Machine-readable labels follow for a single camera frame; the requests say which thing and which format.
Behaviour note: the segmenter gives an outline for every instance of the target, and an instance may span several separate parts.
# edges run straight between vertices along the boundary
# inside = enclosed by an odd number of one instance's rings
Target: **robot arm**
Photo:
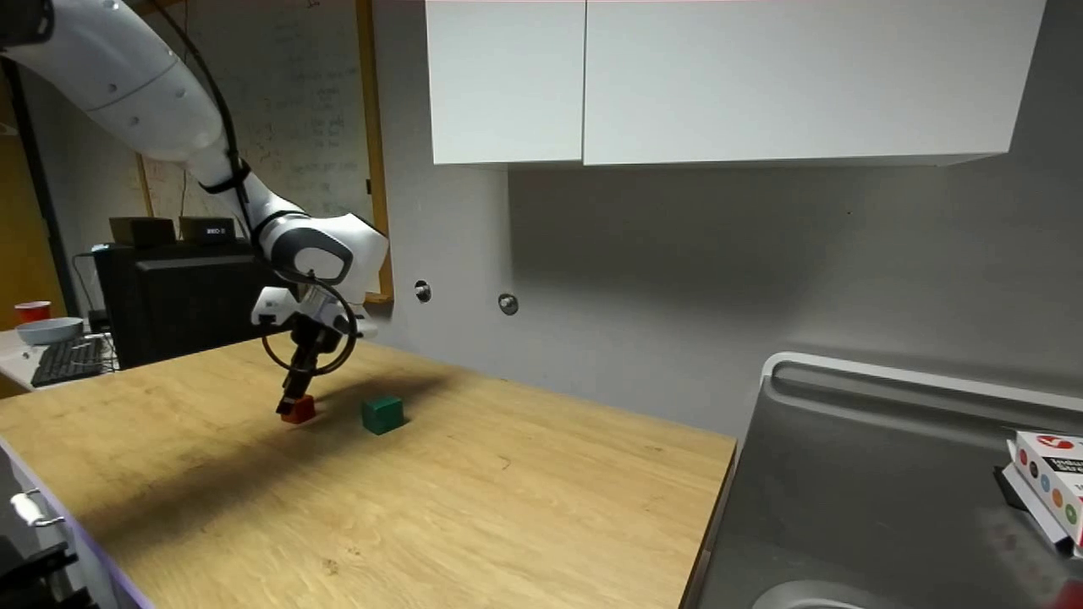
[[[304,218],[269,193],[230,150],[224,116],[204,86],[120,0],[0,0],[0,53],[50,80],[127,150],[187,163],[207,193],[243,213],[264,260],[293,284],[296,304],[288,308],[296,308],[304,335],[293,332],[296,380],[288,380],[288,393],[292,387],[304,393],[313,351],[355,332],[340,328],[347,301],[337,293],[364,293],[385,240],[353,213]],[[253,317],[281,317],[285,301],[285,293],[260,299]]]

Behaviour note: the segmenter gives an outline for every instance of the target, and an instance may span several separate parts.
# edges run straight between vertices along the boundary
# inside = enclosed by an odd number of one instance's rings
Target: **white cabinet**
[[[585,163],[987,156],[1047,0],[592,0]]]
[[[1010,145],[1047,0],[425,0],[432,163]]]
[[[581,159],[585,0],[425,0],[432,163]]]

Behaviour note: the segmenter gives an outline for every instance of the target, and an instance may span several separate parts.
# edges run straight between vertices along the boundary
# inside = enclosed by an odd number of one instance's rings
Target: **black box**
[[[110,240],[133,249],[177,245],[172,221],[165,218],[108,218]]]
[[[188,245],[230,245],[235,240],[233,218],[184,218],[179,238]]]
[[[243,240],[94,249],[94,271],[120,369],[258,338],[250,308],[281,284]]]

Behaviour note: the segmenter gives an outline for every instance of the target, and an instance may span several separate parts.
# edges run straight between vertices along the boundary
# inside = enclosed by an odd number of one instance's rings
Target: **stainless steel sink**
[[[996,485],[1015,431],[1083,398],[818,355],[769,363],[705,609],[1030,609],[1080,594]]]

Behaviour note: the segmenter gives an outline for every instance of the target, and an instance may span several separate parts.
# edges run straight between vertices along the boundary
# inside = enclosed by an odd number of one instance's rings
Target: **wooden table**
[[[243,343],[0,404],[0,437],[155,607],[678,607],[734,443],[357,346],[275,416]],[[373,437],[357,404],[401,397]]]

